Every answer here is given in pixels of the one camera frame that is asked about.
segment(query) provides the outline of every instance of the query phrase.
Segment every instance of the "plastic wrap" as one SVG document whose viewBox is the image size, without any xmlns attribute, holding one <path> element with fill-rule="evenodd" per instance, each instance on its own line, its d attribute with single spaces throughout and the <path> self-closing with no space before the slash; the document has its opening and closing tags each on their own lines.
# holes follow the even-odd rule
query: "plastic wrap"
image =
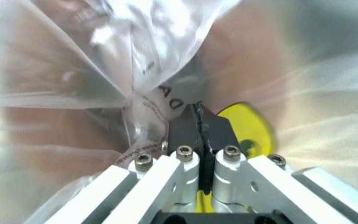
<svg viewBox="0 0 358 224">
<path fill-rule="evenodd" d="M 0 0 L 0 223 L 45 202 L 42 222 L 88 179 L 59 188 L 159 144 L 178 113 L 156 87 L 236 3 Z"/>
<path fill-rule="evenodd" d="M 168 120 L 199 100 L 250 103 L 295 170 L 358 189 L 358 4 L 248 0 L 226 14 L 235 3 L 0 0 L 0 223 L 46 202 L 27 220 L 42 222 L 92 180 L 75 179 L 158 156 Z"/>
</svg>

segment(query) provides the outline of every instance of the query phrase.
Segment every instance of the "yellow plastic part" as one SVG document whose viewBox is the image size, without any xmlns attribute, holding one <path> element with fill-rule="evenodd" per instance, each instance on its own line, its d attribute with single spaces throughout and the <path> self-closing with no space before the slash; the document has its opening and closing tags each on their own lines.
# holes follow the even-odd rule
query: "yellow plastic part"
<svg viewBox="0 0 358 224">
<path fill-rule="evenodd" d="M 249 158 L 273 153 L 275 149 L 273 131 L 265 118 L 250 105 L 237 103 L 225 108 L 218 115 L 230 121 L 241 148 L 248 146 Z M 198 191 L 196 212 L 215 212 L 211 206 L 211 195 Z"/>
</svg>

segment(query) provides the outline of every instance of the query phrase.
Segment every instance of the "screw head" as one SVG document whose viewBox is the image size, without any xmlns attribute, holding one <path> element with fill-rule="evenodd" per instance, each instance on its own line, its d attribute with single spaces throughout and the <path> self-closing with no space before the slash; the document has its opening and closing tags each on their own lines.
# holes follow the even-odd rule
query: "screw head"
<svg viewBox="0 0 358 224">
<path fill-rule="evenodd" d="M 139 154 L 135 157 L 135 168 L 137 171 L 147 171 L 153 165 L 153 157 L 150 153 Z"/>
<path fill-rule="evenodd" d="M 193 149 L 190 146 L 179 146 L 176 149 L 176 158 L 182 162 L 189 162 L 193 159 Z"/>
<path fill-rule="evenodd" d="M 284 157 L 278 155 L 278 154 L 270 154 L 268 155 L 268 158 L 273 161 L 277 166 L 281 167 L 281 168 L 285 168 L 285 164 L 287 164 L 287 162 L 285 161 Z"/>
<path fill-rule="evenodd" d="M 237 146 L 228 145 L 223 149 L 223 158 L 225 160 L 236 162 L 240 160 L 241 151 Z"/>
<path fill-rule="evenodd" d="M 168 149 L 168 142 L 167 142 L 167 141 L 163 141 L 163 142 L 161 143 L 161 151 L 166 152 L 167 149 Z"/>
</svg>

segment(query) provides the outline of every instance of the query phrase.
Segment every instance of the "wrinkled plastic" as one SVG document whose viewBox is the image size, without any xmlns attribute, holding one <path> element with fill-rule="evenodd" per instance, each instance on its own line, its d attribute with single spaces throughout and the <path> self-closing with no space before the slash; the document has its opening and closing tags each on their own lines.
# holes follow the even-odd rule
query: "wrinkled plastic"
<svg viewBox="0 0 358 224">
<path fill-rule="evenodd" d="M 358 189 L 358 4 L 245 1 L 193 57 L 208 28 L 187 31 L 222 14 L 216 2 L 182 1 L 203 15 L 184 36 L 167 26 L 182 17 L 147 19 L 180 8 L 155 2 L 0 1 L 0 223 L 22 222 L 46 202 L 28 219 L 43 220 L 89 183 L 52 197 L 69 182 L 125 167 L 141 151 L 158 155 L 167 121 L 199 100 L 214 112 L 249 102 L 294 170 L 320 165 Z"/>
<path fill-rule="evenodd" d="M 178 112 L 156 87 L 236 3 L 0 0 L 0 223 L 43 202 L 45 220 L 89 182 L 48 200 L 65 184 L 160 144 Z"/>
</svg>

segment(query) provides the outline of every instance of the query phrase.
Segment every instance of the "metal pivot joint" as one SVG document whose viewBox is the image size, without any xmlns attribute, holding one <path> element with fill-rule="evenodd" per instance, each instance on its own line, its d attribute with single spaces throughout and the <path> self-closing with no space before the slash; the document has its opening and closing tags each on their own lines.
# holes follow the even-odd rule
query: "metal pivot joint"
<svg viewBox="0 0 358 224">
<path fill-rule="evenodd" d="M 190 146 L 179 146 L 176 149 L 176 158 L 182 162 L 189 162 L 193 159 L 193 149 Z"/>
</svg>

